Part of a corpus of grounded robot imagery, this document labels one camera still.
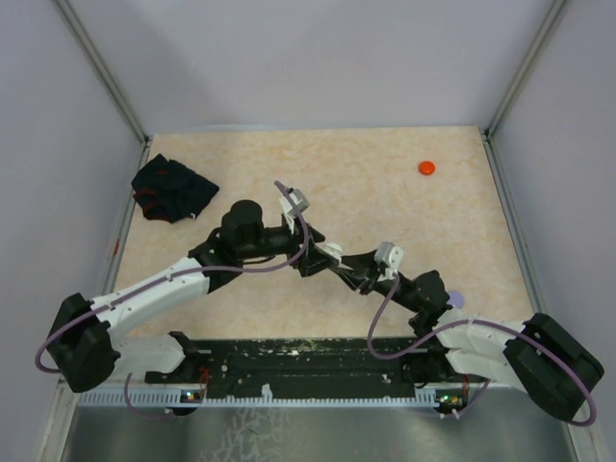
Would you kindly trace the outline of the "purple earbud case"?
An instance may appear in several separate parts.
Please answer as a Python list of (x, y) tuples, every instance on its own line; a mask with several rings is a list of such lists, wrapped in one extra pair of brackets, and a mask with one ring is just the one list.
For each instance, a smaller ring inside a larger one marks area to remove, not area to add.
[(449, 292), (449, 305), (454, 308), (461, 309), (465, 305), (465, 297), (457, 291)]

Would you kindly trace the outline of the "white earbud charging case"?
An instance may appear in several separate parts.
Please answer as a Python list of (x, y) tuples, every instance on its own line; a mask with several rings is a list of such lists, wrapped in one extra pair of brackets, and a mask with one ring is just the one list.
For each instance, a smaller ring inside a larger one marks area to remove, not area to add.
[(343, 258), (343, 250), (342, 248), (335, 243), (328, 243), (325, 244), (321, 247), (321, 250), (326, 253), (327, 255), (329, 255), (332, 259), (334, 259), (337, 264), (341, 264), (342, 263), (342, 258)]

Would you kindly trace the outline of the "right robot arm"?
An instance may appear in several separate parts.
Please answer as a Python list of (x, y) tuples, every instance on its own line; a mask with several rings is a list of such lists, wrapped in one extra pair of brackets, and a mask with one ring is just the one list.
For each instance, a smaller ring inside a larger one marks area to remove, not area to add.
[[(567, 424), (595, 422), (591, 392), (603, 378), (603, 366), (558, 322), (542, 313), (527, 321), (468, 315), (451, 304), (438, 270), (409, 279), (399, 269), (401, 258), (399, 247), (385, 243), (369, 253), (341, 257), (334, 270), (356, 292), (384, 297), (367, 335), (373, 357), (391, 361), (434, 347), (429, 366), (441, 380), (479, 376), (526, 393), (541, 410)], [(409, 325), (416, 339), (385, 353), (375, 349), (373, 334), (390, 302), (413, 313)]]

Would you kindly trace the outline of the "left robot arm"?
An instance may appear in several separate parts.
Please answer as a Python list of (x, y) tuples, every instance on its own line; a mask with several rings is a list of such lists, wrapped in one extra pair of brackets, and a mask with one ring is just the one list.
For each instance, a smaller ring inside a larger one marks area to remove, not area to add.
[(169, 268), (118, 292), (67, 297), (43, 346), (74, 393), (90, 391), (114, 375), (159, 372), (194, 379), (200, 359), (178, 333), (155, 339), (128, 334), (178, 304), (208, 295), (251, 269), (251, 260), (286, 256), (285, 265), (307, 277), (342, 262), (342, 250), (302, 222), (307, 208), (297, 195), (280, 200), (282, 221), (266, 227), (252, 200), (232, 205), (208, 239)]

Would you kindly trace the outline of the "orange earbud case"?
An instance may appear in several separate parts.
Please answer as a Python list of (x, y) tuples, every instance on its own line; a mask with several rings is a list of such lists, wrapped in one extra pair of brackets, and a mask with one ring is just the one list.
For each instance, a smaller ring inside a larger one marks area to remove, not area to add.
[(429, 176), (432, 175), (436, 170), (436, 166), (431, 161), (422, 161), (418, 165), (418, 171), (420, 174)]

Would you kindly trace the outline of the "black cloth pouch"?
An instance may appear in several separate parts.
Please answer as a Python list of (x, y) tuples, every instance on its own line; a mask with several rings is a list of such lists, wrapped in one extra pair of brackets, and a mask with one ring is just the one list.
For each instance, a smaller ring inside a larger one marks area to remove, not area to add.
[(137, 172), (131, 187), (145, 219), (168, 223), (196, 219), (219, 192), (218, 185), (162, 154)]

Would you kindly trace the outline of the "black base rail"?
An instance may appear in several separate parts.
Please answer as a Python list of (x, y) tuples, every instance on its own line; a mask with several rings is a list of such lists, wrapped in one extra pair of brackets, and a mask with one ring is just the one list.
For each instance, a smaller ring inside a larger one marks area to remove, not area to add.
[(430, 384), (457, 388), (480, 378), (455, 372), (429, 344), (395, 360), (373, 357), (361, 338), (190, 340), (172, 372), (147, 372), (148, 384), (191, 384), (207, 398), (411, 398)]

